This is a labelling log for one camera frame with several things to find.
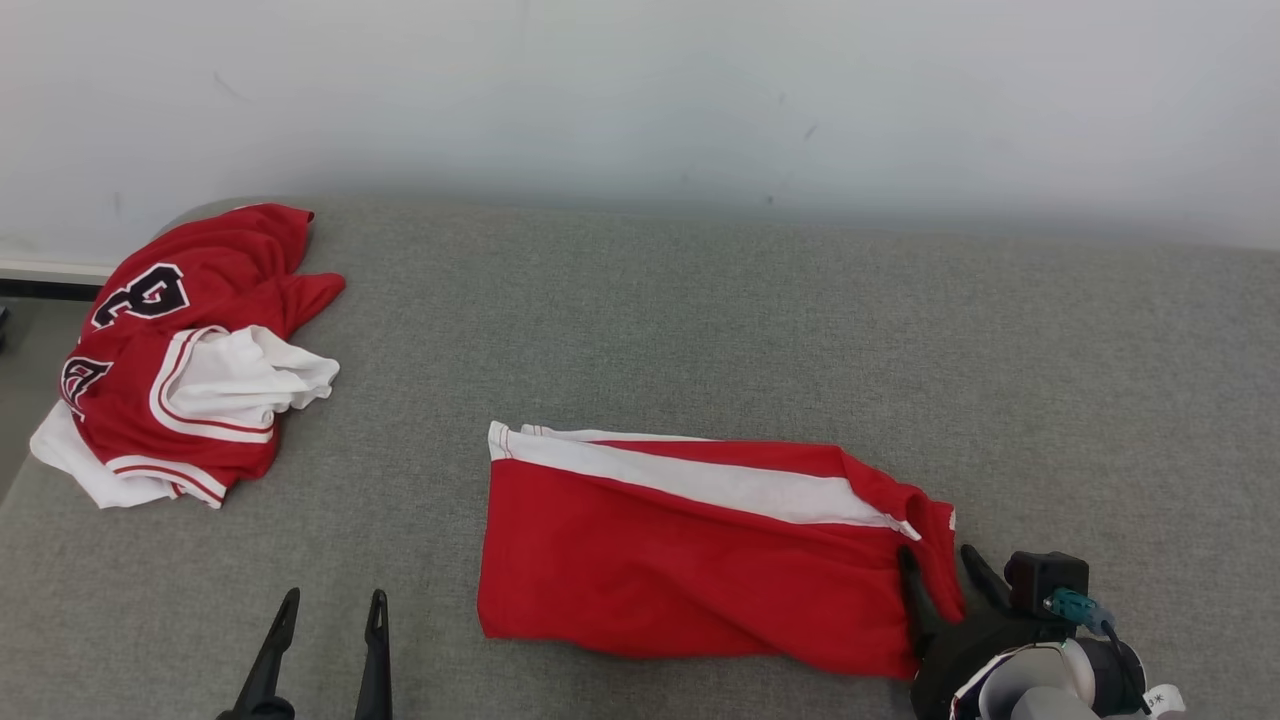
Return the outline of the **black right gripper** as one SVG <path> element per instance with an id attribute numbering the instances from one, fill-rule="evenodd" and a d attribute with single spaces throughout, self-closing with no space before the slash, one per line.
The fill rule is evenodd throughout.
<path id="1" fill-rule="evenodd" d="M 906 544 L 897 547 L 908 641 L 919 660 L 910 689 L 918 719 L 950 717 L 956 692 L 996 656 L 1073 637 L 1073 626 L 1066 621 L 1010 611 L 1011 588 L 1005 578 L 975 546 L 963 544 L 959 553 L 972 588 L 992 609 L 973 611 L 960 623 L 948 624 L 932 600 L 914 551 Z"/>

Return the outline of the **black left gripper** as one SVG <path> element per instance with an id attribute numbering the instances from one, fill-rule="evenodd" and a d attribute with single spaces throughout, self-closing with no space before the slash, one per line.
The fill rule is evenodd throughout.
<path id="1" fill-rule="evenodd" d="M 276 693 L 276 683 L 284 655 L 292 646 L 298 609 L 300 588 L 294 587 L 285 593 L 233 708 L 221 711 L 216 720 L 294 720 L 296 710 Z M 390 720 L 390 642 L 387 593 L 383 589 L 372 592 L 364 638 L 366 659 L 355 719 Z"/>

